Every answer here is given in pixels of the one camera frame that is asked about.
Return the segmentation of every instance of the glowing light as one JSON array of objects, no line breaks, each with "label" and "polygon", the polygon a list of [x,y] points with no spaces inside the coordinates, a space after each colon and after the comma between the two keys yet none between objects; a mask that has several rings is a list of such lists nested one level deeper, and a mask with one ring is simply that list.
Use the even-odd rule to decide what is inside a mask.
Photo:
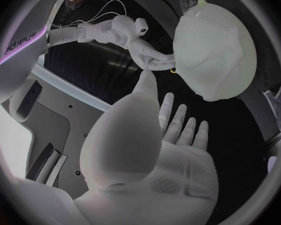
[{"label": "glowing light", "polygon": [[46,31],[47,31],[47,26],[44,27],[44,29],[40,32],[40,34],[38,36],[35,37],[34,40],[31,40],[30,42],[26,43],[24,46],[22,46],[18,50],[14,51],[11,54],[9,54],[8,56],[2,58],[2,60],[0,61],[0,65],[2,63],[4,63],[6,60],[10,59],[12,56],[16,55],[18,52],[22,51],[24,48],[28,47],[30,44],[33,44],[35,41],[40,39],[46,33]]}]

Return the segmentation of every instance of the wire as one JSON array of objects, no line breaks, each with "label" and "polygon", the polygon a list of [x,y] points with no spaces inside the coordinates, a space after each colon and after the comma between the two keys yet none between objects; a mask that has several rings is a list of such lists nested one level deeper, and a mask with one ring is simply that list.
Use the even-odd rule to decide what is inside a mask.
[{"label": "wire", "polygon": [[101,8],[101,10],[100,10],[93,18],[91,18],[91,19],[88,20],[88,21],[77,20],[77,21],[71,22],[69,25],[64,25],[64,26],[55,25],[55,24],[53,24],[53,22],[50,21],[50,19],[49,19],[48,21],[51,23],[51,25],[52,25],[54,28],[66,28],[66,27],[75,26],[75,25],[78,25],[78,24],[90,23],[90,22],[92,22],[92,21],[94,21],[94,20],[96,20],[96,19],[98,19],[98,18],[100,18],[100,17],[102,17],[102,16],[104,16],[104,15],[106,15],[106,14],[116,14],[116,15],[119,16],[120,14],[118,14],[118,13],[116,13],[116,12],[113,12],[113,11],[109,11],[109,12],[106,12],[106,13],[104,13],[104,14],[98,16],[98,15],[102,12],[102,10],[103,10],[108,4],[110,4],[110,3],[113,2],[113,1],[118,1],[118,2],[120,2],[120,3],[122,4],[122,6],[123,6],[123,8],[124,8],[124,11],[125,11],[125,16],[127,16],[126,7],[125,7],[124,3],[122,3],[122,1],[120,1],[120,0],[110,0],[108,3],[106,3],[106,4]]}]

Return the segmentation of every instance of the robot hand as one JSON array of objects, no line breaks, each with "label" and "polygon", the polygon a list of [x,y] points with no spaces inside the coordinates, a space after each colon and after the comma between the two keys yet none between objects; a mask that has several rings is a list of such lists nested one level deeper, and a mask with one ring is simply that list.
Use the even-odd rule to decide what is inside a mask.
[{"label": "robot hand", "polygon": [[168,126],[170,115],[172,112],[174,101],[173,93],[167,93],[164,97],[163,103],[159,112],[159,124],[161,127],[161,131],[163,134],[163,140],[169,142],[171,144],[181,145],[181,146],[193,146],[206,151],[207,143],[208,143],[208,123],[207,121],[203,121],[200,124],[199,130],[194,138],[194,132],[196,128],[196,119],[191,117],[183,132],[180,135],[182,125],[185,119],[185,115],[187,112],[187,106],[181,104]]},{"label": "robot hand", "polygon": [[141,69],[152,71],[169,70],[175,67],[174,55],[156,51],[148,42],[137,38],[129,43],[128,50],[133,61]]}]

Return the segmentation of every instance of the black floor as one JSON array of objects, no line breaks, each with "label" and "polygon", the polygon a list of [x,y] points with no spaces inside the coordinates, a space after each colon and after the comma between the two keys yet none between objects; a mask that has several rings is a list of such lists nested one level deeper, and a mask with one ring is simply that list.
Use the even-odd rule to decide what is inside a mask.
[{"label": "black floor", "polygon": [[[108,1],[110,0],[86,0],[83,7],[71,12],[62,5],[54,23],[68,25],[76,20],[87,21]],[[173,53],[173,40],[161,26],[167,23],[167,20],[160,15],[157,21],[134,0],[121,1],[126,6],[128,16],[147,20],[149,30],[143,39],[162,53]],[[267,104],[263,102],[261,92],[275,88],[281,82],[281,71],[269,40],[244,5],[237,0],[207,1],[229,9],[240,19],[244,18],[241,20],[254,39],[258,69],[254,82],[240,96],[243,100],[231,98],[206,102],[195,95],[179,75],[170,71],[157,71],[154,74],[157,79],[159,102],[162,102],[166,93],[172,92],[175,95],[174,110],[180,104],[186,104],[186,118],[195,117],[198,122],[209,122],[208,152],[214,159],[219,178],[218,204],[209,220],[212,225],[234,213],[253,194],[266,175],[267,165],[262,154],[262,145],[266,136],[275,135],[277,126],[275,121],[271,124],[273,121],[271,115],[268,115]],[[167,5],[162,9],[168,9],[166,12],[169,14],[173,13]],[[121,4],[116,2],[103,10],[110,11],[124,14]],[[114,15],[109,14],[95,23],[113,17]],[[173,27],[178,20],[170,22]],[[45,56],[45,67],[110,104],[131,93],[142,71],[132,61],[127,50],[114,44],[95,41],[71,42],[50,48]],[[265,118],[258,120],[256,114]]]}]

